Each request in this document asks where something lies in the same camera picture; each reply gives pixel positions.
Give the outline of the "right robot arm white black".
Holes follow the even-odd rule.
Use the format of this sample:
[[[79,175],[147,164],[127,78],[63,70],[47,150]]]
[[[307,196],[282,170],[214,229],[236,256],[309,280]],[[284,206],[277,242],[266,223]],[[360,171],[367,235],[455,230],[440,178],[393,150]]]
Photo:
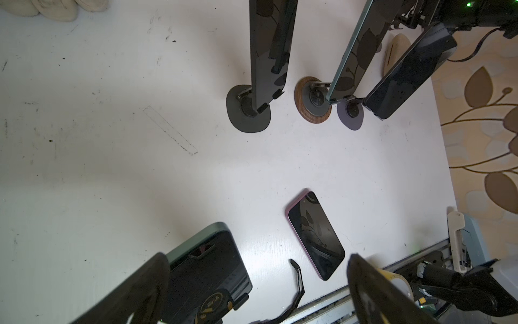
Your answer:
[[[494,32],[502,31],[506,39],[517,36],[517,2],[512,0],[418,0],[404,1],[393,23],[392,30],[400,25],[415,29],[443,23],[450,33],[470,31],[473,27],[492,27],[477,44],[473,53],[458,62],[475,57],[485,40]]]

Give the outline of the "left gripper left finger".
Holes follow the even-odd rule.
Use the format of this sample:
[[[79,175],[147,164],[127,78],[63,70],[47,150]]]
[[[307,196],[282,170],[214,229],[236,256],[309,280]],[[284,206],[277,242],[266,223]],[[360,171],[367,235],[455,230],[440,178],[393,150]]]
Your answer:
[[[169,262],[158,252],[74,323],[158,323],[169,282]]]

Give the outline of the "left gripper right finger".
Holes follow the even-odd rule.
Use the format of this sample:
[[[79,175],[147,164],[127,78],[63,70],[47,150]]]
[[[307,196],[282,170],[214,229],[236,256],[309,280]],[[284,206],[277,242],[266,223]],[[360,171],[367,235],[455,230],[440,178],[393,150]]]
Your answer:
[[[350,256],[347,278],[359,323],[436,323],[358,254]]]

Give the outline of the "phone with green case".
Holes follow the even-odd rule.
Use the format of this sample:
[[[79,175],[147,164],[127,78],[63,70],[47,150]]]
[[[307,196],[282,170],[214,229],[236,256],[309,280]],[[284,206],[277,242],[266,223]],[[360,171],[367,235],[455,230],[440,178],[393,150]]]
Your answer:
[[[235,240],[217,222],[167,253],[169,283],[160,322],[222,323],[253,285]]]

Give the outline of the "phone with purple case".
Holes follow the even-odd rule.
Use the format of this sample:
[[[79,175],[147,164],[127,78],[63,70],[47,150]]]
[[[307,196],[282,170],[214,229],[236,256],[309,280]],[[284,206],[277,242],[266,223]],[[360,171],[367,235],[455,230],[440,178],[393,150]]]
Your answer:
[[[318,276],[329,280],[346,253],[317,195],[303,189],[288,204],[285,214]]]

